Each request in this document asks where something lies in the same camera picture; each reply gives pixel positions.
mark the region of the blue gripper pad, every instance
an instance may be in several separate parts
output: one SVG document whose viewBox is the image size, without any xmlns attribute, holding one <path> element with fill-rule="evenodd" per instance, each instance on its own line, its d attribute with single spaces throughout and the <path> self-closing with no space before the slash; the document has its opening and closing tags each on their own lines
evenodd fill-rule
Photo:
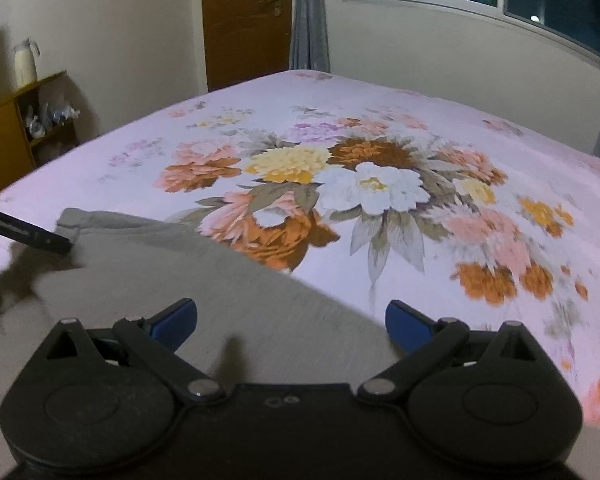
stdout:
<svg viewBox="0 0 600 480">
<path fill-rule="evenodd" d="M 391 340 L 410 354 L 430 341 L 435 322 L 403 302 L 393 300 L 384 313 L 384 325 Z"/>
<path fill-rule="evenodd" d="M 198 310 L 193 300 L 183 298 L 146 323 L 149 335 L 175 352 L 196 329 Z"/>
</svg>

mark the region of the white bottle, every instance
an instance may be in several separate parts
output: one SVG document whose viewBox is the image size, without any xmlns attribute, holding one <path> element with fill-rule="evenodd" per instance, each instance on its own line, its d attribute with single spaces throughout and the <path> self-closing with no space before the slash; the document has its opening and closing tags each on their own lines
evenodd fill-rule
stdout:
<svg viewBox="0 0 600 480">
<path fill-rule="evenodd" d="M 15 51 L 13 65 L 16 70 L 16 84 L 18 88 L 22 88 L 38 80 L 36 61 L 33 59 L 33 54 L 39 56 L 40 50 L 38 44 L 31 41 L 31 38 L 17 44 L 13 49 Z"/>
</svg>

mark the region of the window frame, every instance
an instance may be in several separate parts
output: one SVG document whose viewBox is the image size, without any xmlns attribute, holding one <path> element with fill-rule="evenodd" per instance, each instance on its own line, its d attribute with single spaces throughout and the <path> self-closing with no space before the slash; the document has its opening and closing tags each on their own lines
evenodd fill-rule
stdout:
<svg viewBox="0 0 600 480">
<path fill-rule="evenodd" d="M 345 0 L 347 2 L 366 2 L 369 4 L 425 7 L 445 12 L 455 12 L 480 20 L 487 20 L 501 27 L 526 32 L 561 50 L 569 52 L 600 69 L 600 53 L 588 46 L 572 40 L 557 30 L 550 29 L 531 20 L 506 14 L 505 0 L 497 0 L 495 7 L 471 0 Z"/>
</svg>

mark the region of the pink bedsheet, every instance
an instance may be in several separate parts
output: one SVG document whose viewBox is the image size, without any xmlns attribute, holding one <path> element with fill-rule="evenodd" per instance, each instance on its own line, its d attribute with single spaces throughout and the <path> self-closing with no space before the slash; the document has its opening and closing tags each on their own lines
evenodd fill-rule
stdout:
<svg viewBox="0 0 600 480">
<path fill-rule="evenodd" d="M 190 222 L 382 321 L 398 298 L 496 330 L 522 320 L 600 426 L 600 160 L 474 108 L 318 72 L 195 98 L 0 193 Z M 0 238 L 0 270 L 9 264 Z"/>
</svg>

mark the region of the wooden door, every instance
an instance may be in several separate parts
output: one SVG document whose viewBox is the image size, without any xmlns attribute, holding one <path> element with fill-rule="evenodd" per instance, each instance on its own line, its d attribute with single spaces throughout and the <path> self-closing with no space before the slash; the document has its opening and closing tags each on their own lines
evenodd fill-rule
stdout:
<svg viewBox="0 0 600 480">
<path fill-rule="evenodd" d="M 15 102 L 8 101 L 0 105 L 0 191 L 33 169 Z"/>
<path fill-rule="evenodd" d="M 288 68 L 291 0 L 202 0 L 209 91 Z"/>
</svg>

